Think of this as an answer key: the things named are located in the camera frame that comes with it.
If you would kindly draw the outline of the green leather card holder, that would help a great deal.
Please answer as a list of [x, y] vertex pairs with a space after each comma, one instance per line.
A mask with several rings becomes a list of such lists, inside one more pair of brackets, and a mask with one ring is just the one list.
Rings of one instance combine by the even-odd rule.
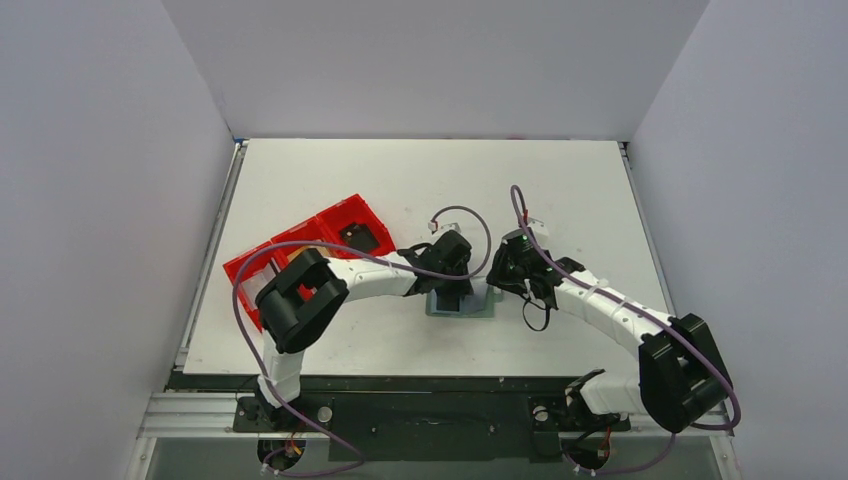
[[434, 312], [433, 300], [436, 292], [427, 295], [425, 314], [431, 317], [444, 318], [493, 318], [495, 305], [503, 300], [503, 293], [495, 288], [487, 287], [482, 292], [464, 296], [461, 312]]

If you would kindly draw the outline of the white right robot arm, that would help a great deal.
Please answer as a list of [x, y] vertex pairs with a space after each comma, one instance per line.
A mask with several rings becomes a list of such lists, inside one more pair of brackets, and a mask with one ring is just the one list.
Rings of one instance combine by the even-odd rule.
[[489, 285], [585, 321], [638, 363], [635, 375], [595, 369], [565, 389], [564, 413], [578, 427], [611, 416], [648, 415], [679, 433], [701, 428], [700, 418], [724, 401], [739, 406], [733, 384], [706, 322], [674, 317], [641, 305], [582, 264], [553, 260], [532, 235], [503, 237], [486, 277]]

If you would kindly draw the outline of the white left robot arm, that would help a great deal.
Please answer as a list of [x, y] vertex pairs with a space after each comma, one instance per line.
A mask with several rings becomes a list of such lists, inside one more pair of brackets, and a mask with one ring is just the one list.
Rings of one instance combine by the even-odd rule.
[[298, 416], [304, 352], [324, 334], [343, 304], [372, 297], [430, 292], [471, 293], [471, 244], [449, 229], [435, 242], [383, 256], [354, 259], [302, 250], [255, 297], [264, 329], [257, 383], [259, 416], [272, 429], [291, 427]]

